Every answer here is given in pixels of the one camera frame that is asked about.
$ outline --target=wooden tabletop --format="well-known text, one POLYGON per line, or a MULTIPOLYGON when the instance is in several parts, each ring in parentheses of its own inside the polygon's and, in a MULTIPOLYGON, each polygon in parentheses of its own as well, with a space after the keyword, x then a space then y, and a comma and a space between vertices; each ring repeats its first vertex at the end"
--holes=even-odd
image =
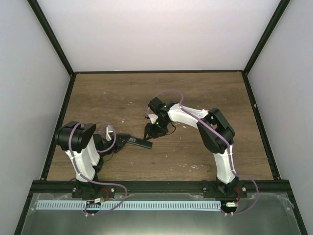
MULTIPOLYGON (((105 120, 117 133, 143 138, 147 105, 163 90, 183 92, 183 104, 195 109, 218 108, 235 130, 233 158, 238 174, 256 180, 272 175, 240 73, 126 73, 78 74, 64 123, 72 120, 96 123, 105 120)), ((159 96, 180 100, 176 93, 159 96)), ((97 126, 104 131, 105 125, 97 126)), ((176 131, 151 140, 151 150, 126 144, 98 173, 100 180, 215 180, 213 154, 199 131, 176 123, 176 131)), ((57 146, 48 180, 70 180, 75 172, 68 156, 57 146)))

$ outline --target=white panel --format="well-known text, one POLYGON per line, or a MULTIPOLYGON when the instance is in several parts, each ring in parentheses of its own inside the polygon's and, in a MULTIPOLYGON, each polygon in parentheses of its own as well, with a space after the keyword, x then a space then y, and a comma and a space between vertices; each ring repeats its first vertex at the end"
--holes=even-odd
POLYGON ((39 0, 75 71, 240 70, 279 0, 39 0))
POLYGON ((291 1, 249 79, 282 178, 313 234, 313 1, 291 1))
POLYGON ((43 169, 69 76, 27 1, 0 1, 0 234, 43 169))

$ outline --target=wooden table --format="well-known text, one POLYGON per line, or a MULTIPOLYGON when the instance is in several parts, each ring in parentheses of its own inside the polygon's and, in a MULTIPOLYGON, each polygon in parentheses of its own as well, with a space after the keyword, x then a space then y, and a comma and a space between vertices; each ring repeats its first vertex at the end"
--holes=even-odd
MULTIPOLYGON (((187 107, 220 109, 235 130, 233 156, 237 172, 256 180, 272 179, 240 73, 78 74, 63 124, 72 120, 89 123, 105 120, 118 133, 142 138, 149 101, 167 89, 183 92, 183 104, 187 107)), ((180 100, 176 93, 160 98, 165 102, 180 100)), ((105 163, 98 173, 99 179, 215 180, 214 157, 205 148, 199 131, 179 123, 176 127, 172 135, 152 140, 151 150, 127 144, 105 163)), ((75 178, 73 166, 57 146, 48 180, 72 178, 75 178)))

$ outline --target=gray metal surface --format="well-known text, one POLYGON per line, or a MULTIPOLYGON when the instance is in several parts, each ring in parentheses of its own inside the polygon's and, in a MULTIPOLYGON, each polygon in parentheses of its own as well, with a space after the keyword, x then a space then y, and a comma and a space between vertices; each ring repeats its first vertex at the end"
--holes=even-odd
MULTIPOLYGON (((240 210, 253 203, 241 199, 240 210)), ((214 211, 113 211, 85 217, 82 211, 34 210, 23 235, 299 235, 285 195, 262 194, 245 214, 214 211)))

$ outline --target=robotic arm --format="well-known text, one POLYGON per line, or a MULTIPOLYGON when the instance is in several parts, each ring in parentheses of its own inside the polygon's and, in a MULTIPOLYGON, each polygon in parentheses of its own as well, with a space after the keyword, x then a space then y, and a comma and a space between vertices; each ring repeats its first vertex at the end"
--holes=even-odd
POLYGON ((192 126, 199 130, 205 147, 213 153, 217 167, 217 184, 223 194, 229 194, 235 188, 238 177, 231 170, 227 153, 227 145, 209 129, 203 126, 197 119, 182 110, 197 116, 204 123, 216 125, 215 131, 222 135, 230 144, 230 154, 232 160, 232 144, 235 132, 229 125, 223 114, 216 108, 212 110, 197 110, 181 106, 179 103, 165 104, 155 97, 148 105, 154 114, 146 115, 150 120, 145 127, 144 140, 155 139, 165 136, 168 133, 167 125, 171 122, 180 122, 192 126))

